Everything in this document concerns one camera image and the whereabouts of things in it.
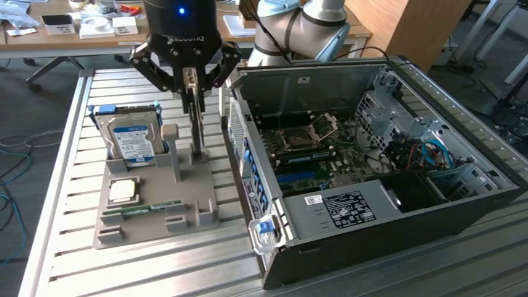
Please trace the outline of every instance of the wooden desk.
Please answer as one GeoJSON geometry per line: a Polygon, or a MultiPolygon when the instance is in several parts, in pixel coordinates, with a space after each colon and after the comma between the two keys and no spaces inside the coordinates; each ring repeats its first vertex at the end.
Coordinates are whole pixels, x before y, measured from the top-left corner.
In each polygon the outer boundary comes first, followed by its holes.
{"type": "MultiPolygon", "coordinates": [[[[373,32],[366,46],[403,55],[426,71],[442,49],[470,0],[345,0],[373,32]]],[[[367,49],[362,56],[381,56],[367,49]]]]}
{"type": "MultiPolygon", "coordinates": [[[[66,0],[49,0],[49,2],[31,2],[29,7],[29,15],[37,22],[41,22],[41,15],[65,14],[71,12],[66,0]]],[[[359,48],[370,37],[370,31],[363,28],[353,14],[347,12],[346,21],[351,25],[349,38],[345,44],[359,48]]],[[[239,48],[251,48],[254,37],[233,37],[226,29],[222,16],[225,13],[217,11],[217,29],[221,38],[238,43],[239,48]]],[[[0,26],[0,58],[31,58],[51,56],[82,56],[90,54],[118,54],[127,53],[131,45],[138,45],[146,40],[147,24],[146,20],[137,20],[137,28],[139,34],[125,35],[107,38],[79,39],[78,34],[47,35],[43,27],[37,28],[33,34],[10,37],[5,30],[13,29],[7,22],[2,22],[0,26]]],[[[78,32],[78,21],[75,21],[75,31],[78,32]]]]}

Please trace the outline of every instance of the blue hard drive label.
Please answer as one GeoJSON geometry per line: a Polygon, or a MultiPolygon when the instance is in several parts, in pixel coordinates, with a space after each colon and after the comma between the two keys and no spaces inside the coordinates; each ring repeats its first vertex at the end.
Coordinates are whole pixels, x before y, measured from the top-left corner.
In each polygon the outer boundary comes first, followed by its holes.
{"type": "Polygon", "coordinates": [[[154,158],[151,143],[146,139],[146,126],[113,128],[122,158],[131,163],[142,163],[154,158]]]}

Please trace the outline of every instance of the white box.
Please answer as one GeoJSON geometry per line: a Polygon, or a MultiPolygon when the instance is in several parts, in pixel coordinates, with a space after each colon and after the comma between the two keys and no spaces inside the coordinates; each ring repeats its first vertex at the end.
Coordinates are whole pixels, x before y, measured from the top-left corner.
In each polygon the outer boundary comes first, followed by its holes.
{"type": "Polygon", "coordinates": [[[73,34],[73,20],[69,15],[42,15],[42,22],[49,35],[73,34]]]}
{"type": "Polygon", "coordinates": [[[114,37],[115,34],[113,34],[111,28],[107,28],[107,30],[103,31],[97,31],[91,27],[81,25],[78,36],[81,37],[81,39],[89,39],[89,38],[114,37]]]}
{"type": "Polygon", "coordinates": [[[114,17],[111,19],[111,28],[115,35],[138,34],[134,17],[114,17]]]}

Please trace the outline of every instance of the blue ram slot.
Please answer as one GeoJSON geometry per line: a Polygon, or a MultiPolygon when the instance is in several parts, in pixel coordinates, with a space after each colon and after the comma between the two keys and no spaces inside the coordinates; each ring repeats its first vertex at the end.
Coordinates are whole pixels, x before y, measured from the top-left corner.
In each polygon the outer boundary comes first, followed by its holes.
{"type": "Polygon", "coordinates": [[[313,171],[301,171],[290,174],[277,175],[277,183],[291,183],[293,181],[298,181],[301,179],[313,178],[313,171]]]}

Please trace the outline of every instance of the aluminum table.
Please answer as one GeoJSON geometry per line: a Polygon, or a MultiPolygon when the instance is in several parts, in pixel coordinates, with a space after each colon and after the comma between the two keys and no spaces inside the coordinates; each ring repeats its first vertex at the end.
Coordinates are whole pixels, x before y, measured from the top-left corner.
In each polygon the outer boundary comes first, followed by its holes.
{"type": "MultiPolygon", "coordinates": [[[[413,66],[406,66],[406,71],[461,121],[479,123],[413,66]]],[[[71,99],[18,296],[517,296],[528,292],[525,199],[489,213],[458,236],[262,291],[221,136],[218,101],[225,100],[223,96],[218,100],[215,91],[205,99],[203,132],[219,227],[91,249],[106,150],[86,117],[86,106],[158,100],[163,122],[181,128],[178,145],[190,139],[181,101],[161,93],[138,72],[87,72],[81,71],[71,99]]],[[[475,129],[474,135],[491,138],[486,128],[475,129]]],[[[487,143],[503,154],[514,154],[499,140],[487,143]]]]}

